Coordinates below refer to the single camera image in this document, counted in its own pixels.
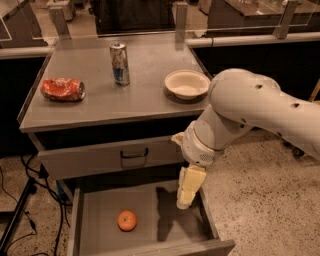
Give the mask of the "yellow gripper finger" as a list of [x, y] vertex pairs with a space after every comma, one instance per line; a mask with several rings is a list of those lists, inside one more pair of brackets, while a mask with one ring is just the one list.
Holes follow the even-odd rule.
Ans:
[[189, 165], [188, 167], [181, 168], [177, 191], [177, 207], [179, 209], [184, 210], [191, 206], [206, 175], [206, 169], [196, 165]]
[[184, 133], [179, 132], [171, 137], [171, 141], [181, 146], [183, 141]]

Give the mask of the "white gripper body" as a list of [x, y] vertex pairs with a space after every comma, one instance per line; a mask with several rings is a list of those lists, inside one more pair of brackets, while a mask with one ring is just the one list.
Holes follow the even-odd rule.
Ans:
[[223, 154], [223, 149], [214, 146], [213, 129], [205, 121], [192, 121], [184, 131], [181, 150], [184, 159], [190, 164], [210, 167]]

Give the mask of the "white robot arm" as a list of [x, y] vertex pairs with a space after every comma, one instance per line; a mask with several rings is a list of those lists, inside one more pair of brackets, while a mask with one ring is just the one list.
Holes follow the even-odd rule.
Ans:
[[320, 158], [320, 105], [281, 91], [266, 76], [243, 69], [216, 75], [209, 104], [187, 129], [172, 137], [188, 162], [179, 174], [177, 207], [187, 209], [206, 177], [206, 169], [237, 138], [258, 127], [308, 155]]

